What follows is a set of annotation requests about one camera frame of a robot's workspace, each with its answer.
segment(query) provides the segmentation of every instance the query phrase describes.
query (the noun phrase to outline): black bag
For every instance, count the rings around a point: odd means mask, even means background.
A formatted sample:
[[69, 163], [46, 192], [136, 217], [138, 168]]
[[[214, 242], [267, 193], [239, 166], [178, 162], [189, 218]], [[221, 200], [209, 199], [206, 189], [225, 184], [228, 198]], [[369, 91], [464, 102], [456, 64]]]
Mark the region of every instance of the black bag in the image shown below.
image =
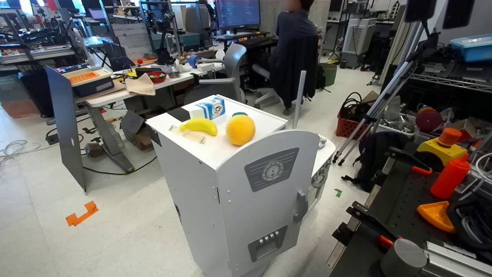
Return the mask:
[[370, 181], [371, 178], [378, 170], [383, 169], [384, 164], [388, 160], [388, 157], [384, 153], [391, 146], [403, 149], [409, 140], [406, 135], [397, 132], [378, 132], [367, 136], [367, 138], [359, 143], [359, 152], [361, 155], [354, 161], [354, 164], [356, 162], [361, 163], [357, 177], [351, 178], [345, 175], [342, 179], [360, 185], [366, 192], [371, 192], [374, 186]]
[[316, 66], [316, 89], [322, 89], [325, 87], [326, 74], [323, 67], [320, 65]]

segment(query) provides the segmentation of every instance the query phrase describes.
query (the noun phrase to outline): tile floor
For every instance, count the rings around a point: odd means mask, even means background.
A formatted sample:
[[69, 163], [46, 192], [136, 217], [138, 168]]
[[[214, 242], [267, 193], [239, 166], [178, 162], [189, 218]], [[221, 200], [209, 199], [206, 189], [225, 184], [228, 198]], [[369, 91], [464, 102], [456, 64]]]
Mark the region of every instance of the tile floor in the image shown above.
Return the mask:
[[[366, 86], [372, 72], [339, 69], [331, 93], [322, 91], [302, 105], [298, 128], [320, 133], [340, 146], [335, 136], [337, 112], [353, 91], [363, 96], [377, 86]], [[276, 104], [266, 111], [282, 115]], [[110, 110], [105, 118], [123, 115]], [[92, 127], [90, 120], [78, 128]], [[32, 116], [11, 119], [0, 110], [0, 149], [16, 139], [26, 139], [26, 149], [36, 143], [47, 147], [44, 119]], [[96, 135], [84, 135], [82, 145]], [[154, 157], [128, 141], [124, 152], [134, 165]], [[301, 227], [296, 247], [277, 257], [266, 277], [328, 276], [326, 261], [335, 246], [334, 229], [349, 219], [345, 212], [354, 200], [368, 194], [340, 179], [354, 175], [352, 161], [330, 168], [324, 195]], [[88, 159], [84, 165], [119, 172], [108, 158]], [[204, 277], [194, 263], [158, 161], [126, 176], [87, 173], [87, 194], [62, 165], [58, 145], [4, 161], [0, 167], [0, 276], [106, 277], [176, 276]], [[337, 198], [334, 189], [343, 191]], [[99, 212], [76, 227], [65, 217], [85, 213], [84, 204], [94, 201]]]

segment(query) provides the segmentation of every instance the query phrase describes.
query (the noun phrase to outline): keyboard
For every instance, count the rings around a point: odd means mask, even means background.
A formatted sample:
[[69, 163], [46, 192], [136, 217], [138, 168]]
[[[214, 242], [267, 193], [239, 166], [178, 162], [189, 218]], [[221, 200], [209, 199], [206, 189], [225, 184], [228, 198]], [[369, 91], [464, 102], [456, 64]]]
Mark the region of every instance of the keyboard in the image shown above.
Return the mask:
[[254, 38], [250, 38], [250, 39], [241, 41], [240, 44], [242, 44], [242, 45], [254, 45], [254, 44], [259, 44], [259, 43], [262, 43], [265, 41], [269, 41], [270, 39], [271, 39], [271, 37], [268, 37], [268, 36], [267, 37], [258, 36], [258, 37], [254, 37]]

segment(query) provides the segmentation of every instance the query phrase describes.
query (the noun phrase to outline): toy orange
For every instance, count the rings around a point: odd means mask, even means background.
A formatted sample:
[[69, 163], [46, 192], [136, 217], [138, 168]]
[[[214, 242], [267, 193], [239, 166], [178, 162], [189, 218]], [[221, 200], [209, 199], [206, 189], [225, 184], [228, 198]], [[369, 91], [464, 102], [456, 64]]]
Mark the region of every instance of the toy orange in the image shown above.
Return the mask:
[[225, 126], [225, 134], [227, 139], [234, 145], [244, 145], [250, 142], [256, 128], [254, 121], [247, 114], [243, 112], [235, 113]]

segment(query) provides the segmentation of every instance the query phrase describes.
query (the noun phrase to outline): blue container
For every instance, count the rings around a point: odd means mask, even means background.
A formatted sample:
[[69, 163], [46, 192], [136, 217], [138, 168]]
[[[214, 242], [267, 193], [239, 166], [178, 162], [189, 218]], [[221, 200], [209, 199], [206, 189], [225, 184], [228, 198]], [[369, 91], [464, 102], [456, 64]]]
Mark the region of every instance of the blue container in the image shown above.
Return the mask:
[[455, 38], [451, 44], [461, 51], [466, 62], [492, 60], [492, 34]]

